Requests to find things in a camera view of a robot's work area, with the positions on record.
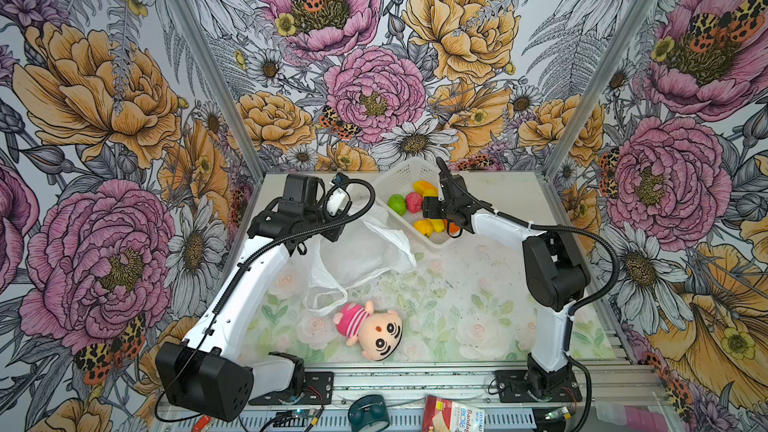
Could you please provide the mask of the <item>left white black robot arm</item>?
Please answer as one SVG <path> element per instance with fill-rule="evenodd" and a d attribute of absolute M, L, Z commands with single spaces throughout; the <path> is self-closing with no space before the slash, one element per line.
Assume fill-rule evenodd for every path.
<path fill-rule="evenodd" d="M 350 177 L 330 184 L 316 176 L 290 174 L 283 192 L 255 215 L 239 258 L 211 305 L 176 343 L 162 345 L 154 359 L 161 379 L 159 405 L 186 409 L 190 417 L 237 419 L 262 398 L 293 401 L 305 389 L 303 359 L 271 352 L 254 365 L 238 359 L 253 315 L 277 273 L 305 241 L 336 241 L 350 215 Z"/>

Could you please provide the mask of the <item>green lime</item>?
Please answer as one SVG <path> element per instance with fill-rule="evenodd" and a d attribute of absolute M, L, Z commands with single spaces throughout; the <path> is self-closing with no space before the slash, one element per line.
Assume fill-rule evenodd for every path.
<path fill-rule="evenodd" d="M 400 194 L 392 194 L 387 200 L 387 206 L 398 216 L 404 216 L 408 212 L 406 200 Z"/>

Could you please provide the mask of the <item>yellow peach with blush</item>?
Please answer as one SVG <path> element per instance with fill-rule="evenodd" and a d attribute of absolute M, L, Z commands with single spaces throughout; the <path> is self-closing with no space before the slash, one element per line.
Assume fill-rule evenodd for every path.
<path fill-rule="evenodd" d="M 421 219 L 413 224 L 414 229 L 425 237 L 430 237 L 434 233 L 434 226 L 429 219 Z"/>

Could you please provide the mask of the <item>red fruit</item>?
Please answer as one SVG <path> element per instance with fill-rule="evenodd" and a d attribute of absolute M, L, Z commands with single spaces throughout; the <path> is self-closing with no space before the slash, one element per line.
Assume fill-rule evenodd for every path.
<path fill-rule="evenodd" d="M 407 211 L 417 214 L 422 211 L 423 197 L 417 192 L 411 192 L 405 197 Z"/>

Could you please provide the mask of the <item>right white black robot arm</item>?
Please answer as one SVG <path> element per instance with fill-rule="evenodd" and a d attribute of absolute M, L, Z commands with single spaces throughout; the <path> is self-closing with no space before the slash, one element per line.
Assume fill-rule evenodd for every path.
<path fill-rule="evenodd" d="M 572 382 L 572 309 L 590 282 L 575 237 L 563 227 L 533 224 L 494 209 L 470 194 L 464 179 L 444 165 L 439 180 L 442 196 L 425 200 L 425 218 L 444 219 L 462 232 L 521 250 L 525 284 L 539 306 L 525 390 L 538 400 L 554 396 Z"/>

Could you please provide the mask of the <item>yellow mango fruit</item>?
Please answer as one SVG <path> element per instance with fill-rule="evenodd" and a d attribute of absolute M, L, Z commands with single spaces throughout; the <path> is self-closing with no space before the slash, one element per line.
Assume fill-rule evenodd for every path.
<path fill-rule="evenodd" d="M 443 233 L 446 229 L 446 222 L 444 219 L 429 219 L 435 233 Z"/>

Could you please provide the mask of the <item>white plastic bag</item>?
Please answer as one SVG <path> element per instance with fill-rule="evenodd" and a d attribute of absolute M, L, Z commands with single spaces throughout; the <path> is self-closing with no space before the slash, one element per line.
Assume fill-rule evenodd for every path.
<path fill-rule="evenodd" d="M 307 279 L 306 309 L 328 315 L 344 305 L 352 291 L 382 274 L 407 273 L 416 267 L 408 237 L 386 219 L 386 212 L 376 206 L 346 225 L 337 241 L 316 236 L 307 242 L 307 252 L 298 259 Z"/>

